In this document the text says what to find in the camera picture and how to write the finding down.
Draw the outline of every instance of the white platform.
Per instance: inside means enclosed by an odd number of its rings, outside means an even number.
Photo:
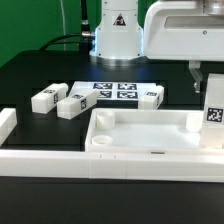
[[[96,114],[102,110],[92,113],[86,152],[2,149],[0,175],[224,182],[224,152],[199,147],[199,133],[184,128],[189,111],[110,109],[115,126],[103,131],[96,126]],[[123,136],[130,130],[135,134],[125,140],[117,130]],[[98,134],[111,134],[113,143],[92,145]]]
[[[156,87],[155,83],[117,83],[117,82],[74,82],[69,96],[83,89],[97,89],[99,96],[97,100],[125,100],[137,101],[149,89]]]

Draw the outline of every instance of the black cable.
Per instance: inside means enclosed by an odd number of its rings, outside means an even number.
[[[81,0],[81,31],[90,31],[86,0]]]
[[[88,20],[86,0],[81,0],[82,20]]]
[[[82,41],[68,41],[68,42],[55,42],[48,45],[50,47],[51,45],[60,45],[60,44],[80,44]]]
[[[63,35],[60,37],[56,37],[52,40],[50,40],[48,43],[46,43],[45,45],[43,45],[39,50],[40,51],[44,51],[46,50],[50,45],[56,44],[57,41],[59,40],[64,40],[64,39],[68,39],[68,38],[72,38],[72,37],[81,37],[82,34],[81,33],[71,33],[71,34],[67,34],[67,35]]]

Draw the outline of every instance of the black tabletop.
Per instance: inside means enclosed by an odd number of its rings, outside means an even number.
[[[224,72],[223,63],[203,63],[210,72]],[[148,61],[131,67],[103,66],[78,52],[22,52],[0,69],[0,110],[17,110],[18,125],[3,145],[7,149],[84,150],[91,108],[68,121],[56,115],[32,113],[31,97],[52,83],[75,81],[156,83],[165,87],[160,109],[203,109],[204,94],[195,93],[187,62]],[[98,101],[96,107],[137,108],[137,102]]]
[[[202,63],[224,73],[223,63]],[[149,61],[113,68],[76,52],[22,52],[0,69],[0,109],[17,110],[18,125],[5,149],[84,150],[90,110],[72,120],[31,111],[30,98],[52,83],[144,82],[165,87],[161,109],[203,109],[187,62]],[[98,102],[97,107],[136,108],[136,102]],[[219,183],[0,178],[0,223],[223,224],[224,185]]]

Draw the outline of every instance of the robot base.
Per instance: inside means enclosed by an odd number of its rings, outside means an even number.
[[[143,63],[146,63],[148,60],[149,59],[145,56],[139,56],[138,58],[133,58],[133,59],[107,59],[107,58],[90,55],[91,62],[114,66],[114,67],[143,64]]]

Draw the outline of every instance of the white plastic tray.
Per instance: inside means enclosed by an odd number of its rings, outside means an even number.
[[[97,126],[97,115],[114,113],[115,125],[110,130]],[[88,152],[200,154],[222,153],[222,150],[200,147],[200,133],[186,129],[187,115],[192,111],[95,109],[92,112],[86,138]],[[97,136],[107,140],[95,144]]]

